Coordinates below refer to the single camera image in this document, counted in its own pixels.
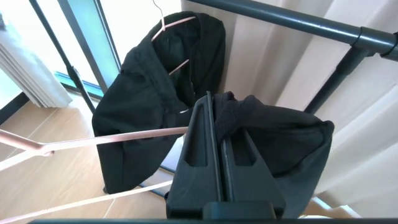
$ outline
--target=black cloth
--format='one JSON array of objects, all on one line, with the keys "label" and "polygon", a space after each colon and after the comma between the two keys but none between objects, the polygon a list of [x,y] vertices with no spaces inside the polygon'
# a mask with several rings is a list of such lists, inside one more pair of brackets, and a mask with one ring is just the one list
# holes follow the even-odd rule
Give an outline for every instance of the black cloth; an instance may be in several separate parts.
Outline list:
[{"label": "black cloth", "polygon": [[285,197],[283,217],[301,215],[328,159],[333,123],[302,111],[263,105],[252,95],[237,101],[231,92],[215,95],[213,110],[218,144],[246,128]]},{"label": "black cloth", "polygon": [[[195,16],[169,27],[153,42],[158,23],[127,55],[121,73],[98,104],[95,136],[188,126],[193,107],[206,91],[215,93],[224,67],[223,23],[203,13],[179,12],[165,23]],[[189,62],[172,75],[182,62]],[[131,190],[150,177],[179,136],[98,145],[108,193]]]}]

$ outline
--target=wooden floor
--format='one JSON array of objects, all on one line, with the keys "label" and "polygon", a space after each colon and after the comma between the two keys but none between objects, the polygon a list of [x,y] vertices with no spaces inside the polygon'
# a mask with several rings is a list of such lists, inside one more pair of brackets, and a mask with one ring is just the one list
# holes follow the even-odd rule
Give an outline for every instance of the wooden floor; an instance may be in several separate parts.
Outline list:
[{"label": "wooden floor", "polygon": [[[62,109],[38,108],[28,102],[0,129],[38,142],[65,141],[93,136],[91,112],[83,99]],[[0,161],[20,153],[0,143]],[[155,175],[148,184],[167,180]],[[52,157],[35,157],[0,172],[0,220],[41,209],[104,195],[96,146],[57,151]],[[309,215],[327,213],[309,208]],[[165,202],[146,192],[93,203],[36,218],[165,218]],[[33,219],[21,220],[27,223]]]}]

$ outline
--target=metal hook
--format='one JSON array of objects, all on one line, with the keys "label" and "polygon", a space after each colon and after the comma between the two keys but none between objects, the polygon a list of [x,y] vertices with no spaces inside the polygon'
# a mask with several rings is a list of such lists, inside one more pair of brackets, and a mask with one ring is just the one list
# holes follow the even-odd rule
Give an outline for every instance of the metal hook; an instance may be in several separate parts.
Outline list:
[{"label": "metal hook", "polygon": [[164,23],[163,11],[162,11],[162,9],[161,9],[158,5],[156,5],[155,0],[152,0],[152,2],[153,2],[154,5],[160,10],[160,13],[161,13],[161,15],[162,15],[162,29],[163,29],[163,31],[165,31],[165,30],[166,30],[166,25],[165,25],[165,23]]}]

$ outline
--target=white curtain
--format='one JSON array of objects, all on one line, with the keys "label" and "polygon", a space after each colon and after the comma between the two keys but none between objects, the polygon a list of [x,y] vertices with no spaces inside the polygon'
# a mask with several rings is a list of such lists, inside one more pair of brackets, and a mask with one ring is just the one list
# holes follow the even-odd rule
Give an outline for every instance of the white curtain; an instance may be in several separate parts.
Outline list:
[{"label": "white curtain", "polygon": [[[354,26],[398,31],[395,0],[262,0],[260,2]],[[226,67],[220,91],[238,99],[304,110],[349,45],[268,22],[182,1],[183,10],[224,22]],[[398,63],[365,59],[317,116],[336,125],[330,158],[315,191],[332,207],[362,217],[398,217]]]},{"label": "white curtain", "polygon": [[0,68],[37,106],[64,107],[72,99],[0,13]]}]

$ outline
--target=curtain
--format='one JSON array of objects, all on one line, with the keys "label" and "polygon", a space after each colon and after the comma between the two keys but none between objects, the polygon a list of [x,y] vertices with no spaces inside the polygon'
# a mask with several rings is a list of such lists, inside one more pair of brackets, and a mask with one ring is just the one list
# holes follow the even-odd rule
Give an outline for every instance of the curtain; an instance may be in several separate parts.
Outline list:
[{"label": "curtain", "polygon": [[0,13],[0,68],[37,106],[64,107],[72,99]]},{"label": "curtain", "polygon": [[[398,31],[395,0],[262,0],[260,2],[354,26]],[[350,46],[268,22],[182,1],[183,10],[224,22],[227,52],[220,92],[237,99],[304,110]],[[362,217],[398,217],[398,63],[365,59],[317,116],[336,125],[330,158],[315,191],[332,207]]]}]

